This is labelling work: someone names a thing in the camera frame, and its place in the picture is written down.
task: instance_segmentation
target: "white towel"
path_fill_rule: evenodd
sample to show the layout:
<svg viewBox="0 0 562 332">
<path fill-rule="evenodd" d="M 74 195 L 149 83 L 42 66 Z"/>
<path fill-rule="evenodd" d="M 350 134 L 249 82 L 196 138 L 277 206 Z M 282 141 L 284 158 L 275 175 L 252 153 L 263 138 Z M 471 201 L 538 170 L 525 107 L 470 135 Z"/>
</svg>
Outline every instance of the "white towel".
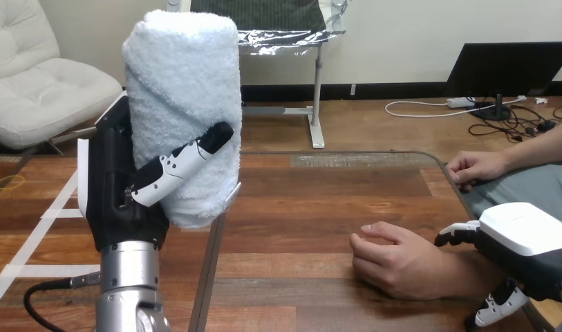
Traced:
<svg viewBox="0 0 562 332">
<path fill-rule="evenodd" d="M 216 122 L 232 126 L 232 139 L 207 166 L 160 202 L 179 227 L 208 225 L 227 208 L 240 169 L 236 25 L 213 14 L 156 10 L 136 24 L 122 54 L 136 167 L 168 156 Z"/>
</svg>

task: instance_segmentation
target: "human hand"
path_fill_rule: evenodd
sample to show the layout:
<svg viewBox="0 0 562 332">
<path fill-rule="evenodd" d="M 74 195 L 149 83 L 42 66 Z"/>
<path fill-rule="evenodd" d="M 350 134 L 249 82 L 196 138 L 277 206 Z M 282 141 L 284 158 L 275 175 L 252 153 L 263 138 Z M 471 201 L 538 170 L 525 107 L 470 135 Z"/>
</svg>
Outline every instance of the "human hand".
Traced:
<svg viewBox="0 0 562 332">
<path fill-rule="evenodd" d="M 352 265 L 363 280 L 401 299 L 438 299 L 448 296 L 448 280 L 455 257 L 410 230 L 379 222 L 362 227 L 367 237 L 393 245 L 381 246 L 357 234 L 350 236 Z"/>
<path fill-rule="evenodd" d="M 447 164 L 446 169 L 463 191 L 472 190 L 476 180 L 493 180 L 508 172 L 508 160 L 502 152 L 461 151 Z"/>
</svg>

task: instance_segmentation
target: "baseboard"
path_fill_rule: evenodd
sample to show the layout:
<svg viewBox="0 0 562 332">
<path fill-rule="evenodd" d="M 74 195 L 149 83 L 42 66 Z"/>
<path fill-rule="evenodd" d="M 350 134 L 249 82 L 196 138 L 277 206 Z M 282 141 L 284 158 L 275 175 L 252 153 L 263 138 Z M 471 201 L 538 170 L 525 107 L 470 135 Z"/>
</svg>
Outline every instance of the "baseboard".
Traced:
<svg viewBox="0 0 562 332">
<path fill-rule="evenodd" d="M 457 97 L 445 95 L 446 82 L 324 84 L 321 100 L 373 100 Z M 241 87 L 245 102 L 303 102 L 313 99 L 313 85 L 245 85 Z M 562 95 L 562 81 L 553 81 L 543 95 Z"/>
</svg>

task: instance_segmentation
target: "gray shorts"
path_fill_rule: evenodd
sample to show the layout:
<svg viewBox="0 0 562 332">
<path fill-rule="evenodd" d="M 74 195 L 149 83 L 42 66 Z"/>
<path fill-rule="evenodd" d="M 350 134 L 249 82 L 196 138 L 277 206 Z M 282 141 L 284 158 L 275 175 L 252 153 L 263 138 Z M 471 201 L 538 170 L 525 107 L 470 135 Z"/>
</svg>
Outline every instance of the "gray shorts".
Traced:
<svg viewBox="0 0 562 332">
<path fill-rule="evenodd" d="M 475 186 L 464 197 L 477 217 L 498 204 L 528 202 L 562 221 L 562 164 L 512 172 Z M 556 332 L 562 332 L 562 326 Z"/>
</svg>

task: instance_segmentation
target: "robotic finger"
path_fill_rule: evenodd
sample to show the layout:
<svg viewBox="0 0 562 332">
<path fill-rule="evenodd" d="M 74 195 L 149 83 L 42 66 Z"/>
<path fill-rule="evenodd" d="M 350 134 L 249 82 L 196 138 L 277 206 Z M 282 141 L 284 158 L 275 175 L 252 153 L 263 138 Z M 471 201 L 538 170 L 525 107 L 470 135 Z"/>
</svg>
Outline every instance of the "robotic finger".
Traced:
<svg viewBox="0 0 562 332">
<path fill-rule="evenodd" d="M 529 297 L 523 294 L 512 278 L 507 278 L 488 295 L 473 315 L 466 318 L 464 321 L 466 330 L 474 331 L 479 327 L 496 323 L 515 313 L 527 302 Z"/>
<path fill-rule="evenodd" d="M 458 244 L 474 243 L 476 231 L 480 227 L 480 221 L 472 220 L 467 223 L 455 223 L 444 228 L 436 237 L 434 244 L 438 247 L 451 244 L 457 246 Z"/>
</svg>

